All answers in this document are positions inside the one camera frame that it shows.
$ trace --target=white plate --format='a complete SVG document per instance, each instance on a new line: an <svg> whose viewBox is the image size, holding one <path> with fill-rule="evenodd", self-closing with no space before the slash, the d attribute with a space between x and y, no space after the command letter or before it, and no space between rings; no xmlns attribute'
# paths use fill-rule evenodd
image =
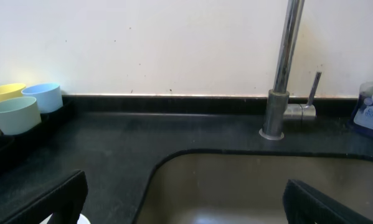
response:
<svg viewBox="0 0 373 224"><path fill-rule="evenodd" d="M47 224L48 221L49 221L49 218L51 217L52 215L49 215L48 218L46 218L44 221L42 221L42 223L40 224ZM78 219L77 221L77 224L91 224L89 222L89 220L82 214L80 214L80 218Z"/></svg>

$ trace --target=soap bottle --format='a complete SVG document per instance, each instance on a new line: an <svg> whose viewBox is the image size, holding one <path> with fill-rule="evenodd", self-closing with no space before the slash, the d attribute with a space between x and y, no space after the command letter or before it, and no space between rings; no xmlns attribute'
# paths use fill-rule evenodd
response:
<svg viewBox="0 0 373 224"><path fill-rule="evenodd" d="M359 99L349 120L349 126L359 133L373 137L373 82L361 85Z"/></svg>

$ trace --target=countertop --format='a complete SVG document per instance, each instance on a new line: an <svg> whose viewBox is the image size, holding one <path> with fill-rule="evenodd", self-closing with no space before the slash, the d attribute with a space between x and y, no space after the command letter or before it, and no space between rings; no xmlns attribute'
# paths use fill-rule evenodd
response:
<svg viewBox="0 0 373 224"><path fill-rule="evenodd" d="M345 127L347 118L286 123L267 141L263 116L82 113L19 167L0 178L0 214L17 198L73 169L84 170L91 223L131 223L154 168L174 153L217 152L349 157L373 161L373 139Z"/></svg>

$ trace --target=faucet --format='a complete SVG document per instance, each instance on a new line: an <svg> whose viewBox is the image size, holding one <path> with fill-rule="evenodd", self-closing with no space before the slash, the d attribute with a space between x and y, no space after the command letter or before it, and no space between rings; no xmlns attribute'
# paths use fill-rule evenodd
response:
<svg viewBox="0 0 373 224"><path fill-rule="evenodd" d="M312 102L322 74L321 72L318 71L316 73L307 104L288 104L290 94L286 90L304 1L288 1L275 83L273 84L273 89L269 90L265 122L263 128L259 131L262 137L269 140L283 139L284 134L282 129L284 119L306 121L316 118L316 109L312 105Z"/></svg>

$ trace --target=sink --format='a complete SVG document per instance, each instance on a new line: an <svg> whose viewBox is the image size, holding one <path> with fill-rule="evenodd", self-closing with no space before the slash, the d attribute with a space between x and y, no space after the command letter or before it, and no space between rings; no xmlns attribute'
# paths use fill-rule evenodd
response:
<svg viewBox="0 0 373 224"><path fill-rule="evenodd" d="M287 223L282 196L288 179L302 180L373 221L373 162L186 154L154 173L135 223Z"/></svg>

